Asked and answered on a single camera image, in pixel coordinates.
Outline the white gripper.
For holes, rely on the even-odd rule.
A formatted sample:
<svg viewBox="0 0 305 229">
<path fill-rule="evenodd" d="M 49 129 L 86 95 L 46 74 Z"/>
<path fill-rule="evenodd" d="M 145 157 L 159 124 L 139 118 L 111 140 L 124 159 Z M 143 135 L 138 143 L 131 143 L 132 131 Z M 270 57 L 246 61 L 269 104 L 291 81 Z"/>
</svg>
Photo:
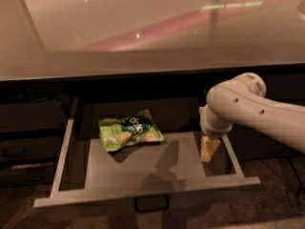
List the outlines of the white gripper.
<svg viewBox="0 0 305 229">
<path fill-rule="evenodd" d="M 200 157 L 202 162 L 210 162 L 220 145 L 222 136 L 233 127 L 233 123 L 220 118 L 208 105 L 199 108 L 200 127 L 204 135 L 201 138 Z"/>
</svg>

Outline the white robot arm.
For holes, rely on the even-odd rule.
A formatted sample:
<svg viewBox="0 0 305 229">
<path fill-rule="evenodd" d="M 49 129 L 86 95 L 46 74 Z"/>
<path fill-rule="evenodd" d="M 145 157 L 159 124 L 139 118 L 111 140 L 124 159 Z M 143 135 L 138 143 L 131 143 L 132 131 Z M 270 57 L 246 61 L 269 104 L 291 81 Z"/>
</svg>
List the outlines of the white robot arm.
<svg viewBox="0 0 305 229">
<path fill-rule="evenodd" d="M 255 73 L 240 74 L 208 91 L 206 105 L 199 109 L 203 162 L 212 159 L 235 123 L 305 153 L 305 107 L 268 99 L 266 92 L 265 82 Z"/>
</svg>

